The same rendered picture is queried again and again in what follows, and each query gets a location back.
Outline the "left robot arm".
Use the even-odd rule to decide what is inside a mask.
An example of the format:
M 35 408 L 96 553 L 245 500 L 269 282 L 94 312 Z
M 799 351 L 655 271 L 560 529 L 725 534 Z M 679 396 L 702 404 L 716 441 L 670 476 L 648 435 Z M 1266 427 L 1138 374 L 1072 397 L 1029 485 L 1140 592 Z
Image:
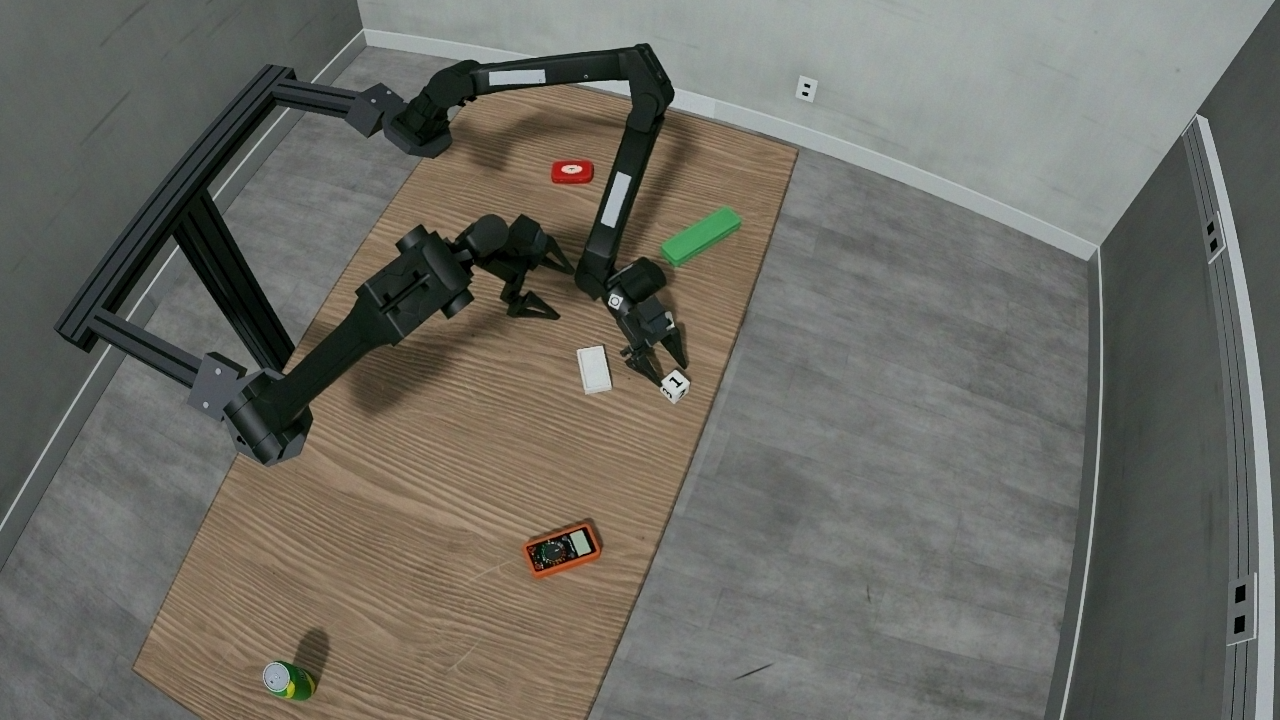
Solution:
M 666 120 L 666 109 L 675 100 L 672 82 L 650 44 L 479 65 L 479 61 L 467 59 L 438 70 L 422 87 L 420 97 L 411 99 L 390 126 L 422 146 L 448 128 L 449 108 L 456 104 L 465 108 L 465 100 L 474 102 L 477 100 L 475 96 L 552 85 L 628 81 L 634 108 L 628 113 L 628 126 L 626 120 L 573 282 L 594 301 L 602 296 L 613 318 L 628 311 L 616 324 L 630 345 L 646 332 L 663 329 L 668 323 L 666 309 L 653 295 L 666 286 L 660 266 L 641 256 L 620 270 L 614 268 L 625 225 Z M 643 304 L 634 307 L 637 302 Z

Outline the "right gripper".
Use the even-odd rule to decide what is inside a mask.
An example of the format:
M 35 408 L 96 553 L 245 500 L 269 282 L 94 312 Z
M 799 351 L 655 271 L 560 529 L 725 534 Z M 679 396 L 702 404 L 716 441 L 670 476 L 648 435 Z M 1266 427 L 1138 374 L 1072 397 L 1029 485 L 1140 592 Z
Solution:
M 550 260 L 550 258 L 547 258 L 548 252 L 552 252 L 564 266 L 562 266 L 558 263 L 554 263 L 553 260 Z M 548 304 L 545 304 L 541 299 L 539 299 L 538 295 L 532 293 L 532 291 L 529 291 L 529 293 L 526 293 L 525 296 L 518 295 L 520 291 L 522 290 L 521 287 L 524 286 L 522 283 L 525 281 L 524 275 L 529 270 L 534 272 L 538 268 L 538 265 L 547 266 L 556 272 L 562 272 L 570 275 L 573 275 L 573 273 L 576 272 L 573 266 L 570 264 L 570 261 L 564 258 L 564 254 L 561 251 L 561 247 L 556 242 L 554 237 L 547 234 L 545 249 L 541 250 L 540 254 L 526 255 L 524 265 L 518 275 L 515 278 L 515 281 L 512 281 L 511 283 L 506 281 L 504 288 L 502 290 L 500 293 L 500 300 L 506 304 L 509 304 L 506 315 L 512 318 L 541 318 L 557 322 L 561 318 L 561 315 L 556 313 L 556 310 L 552 309 Z M 529 307 L 538 307 L 539 310 L 541 310 L 541 313 Z

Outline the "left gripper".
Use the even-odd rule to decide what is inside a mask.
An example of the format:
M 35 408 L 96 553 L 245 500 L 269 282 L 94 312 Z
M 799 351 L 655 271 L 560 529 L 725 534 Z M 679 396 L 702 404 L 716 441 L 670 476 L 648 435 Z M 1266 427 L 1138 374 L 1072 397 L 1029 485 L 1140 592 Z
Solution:
M 672 324 L 672 322 L 669 320 L 669 318 L 667 318 L 667 322 L 668 323 L 666 324 L 666 327 Z M 652 364 L 646 359 L 646 355 L 641 354 L 645 348 L 649 348 L 649 347 L 652 347 L 652 345 L 655 345 L 658 341 L 660 341 L 660 345 L 663 345 L 666 347 L 666 350 L 669 352 L 669 355 L 672 357 L 675 357 L 675 361 L 678 363 L 678 365 L 682 366 L 682 369 L 687 368 L 686 363 L 685 363 L 685 359 L 684 359 L 684 352 L 682 352 L 682 346 L 681 346 L 681 338 L 680 338 L 680 331 L 678 331 L 678 328 L 675 325 L 668 332 L 666 329 L 666 327 L 663 329 L 658 331 L 658 332 L 654 332 L 654 333 L 646 332 L 646 334 L 643 334 L 643 337 L 640 337 L 639 340 L 634 341 L 631 345 L 628 345 L 627 347 L 625 347 L 625 348 L 622 348 L 620 351 L 620 354 L 621 354 L 622 357 L 625 357 L 627 354 L 632 355 L 631 357 L 628 357 L 628 359 L 625 360 L 625 364 L 628 368 L 631 368 L 635 372 L 645 375 L 649 380 L 652 380 L 658 387 L 662 387 L 660 379 L 658 378 L 657 372 L 654 372 Z M 626 348 L 628 350 L 628 352 L 627 352 Z M 635 363 L 637 363 L 637 364 L 635 364 Z M 643 365 L 643 366 L 640 366 L 640 365 Z

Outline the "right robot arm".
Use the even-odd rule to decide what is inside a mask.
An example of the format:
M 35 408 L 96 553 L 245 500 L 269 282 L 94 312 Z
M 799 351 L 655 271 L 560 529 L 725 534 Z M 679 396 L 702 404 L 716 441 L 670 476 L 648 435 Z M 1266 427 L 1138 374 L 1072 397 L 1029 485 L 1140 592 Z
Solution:
M 348 316 L 284 380 L 262 372 L 223 407 L 236 425 L 233 441 L 262 464 L 275 462 L 305 430 L 300 416 L 307 404 L 343 372 L 374 348 L 398 345 L 439 309 L 449 320 L 474 301 L 470 266 L 483 266 L 494 252 L 484 269 L 511 283 L 526 255 L 540 254 L 545 245 L 540 224 L 522 213 L 509 228 L 498 215 L 481 217 L 453 243 L 422 224 L 415 227 L 396 243 L 401 256 L 355 291 L 358 299 Z

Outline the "green drink can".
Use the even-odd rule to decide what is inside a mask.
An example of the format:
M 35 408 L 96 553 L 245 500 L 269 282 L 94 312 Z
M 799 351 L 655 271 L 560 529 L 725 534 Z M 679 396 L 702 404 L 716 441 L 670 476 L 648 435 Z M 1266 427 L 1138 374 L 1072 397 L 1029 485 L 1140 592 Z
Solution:
M 291 700 L 308 700 L 315 691 L 314 676 L 303 667 L 274 661 L 265 667 L 262 679 L 268 691 Z

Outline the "green flat bar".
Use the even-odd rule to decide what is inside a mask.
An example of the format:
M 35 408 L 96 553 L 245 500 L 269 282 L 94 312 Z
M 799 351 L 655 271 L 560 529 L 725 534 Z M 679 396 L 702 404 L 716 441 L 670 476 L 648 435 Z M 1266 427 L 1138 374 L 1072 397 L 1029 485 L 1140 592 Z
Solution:
M 730 208 L 721 208 L 675 237 L 660 243 L 660 255 L 672 266 L 680 266 L 709 249 L 735 231 L 739 231 L 741 218 Z

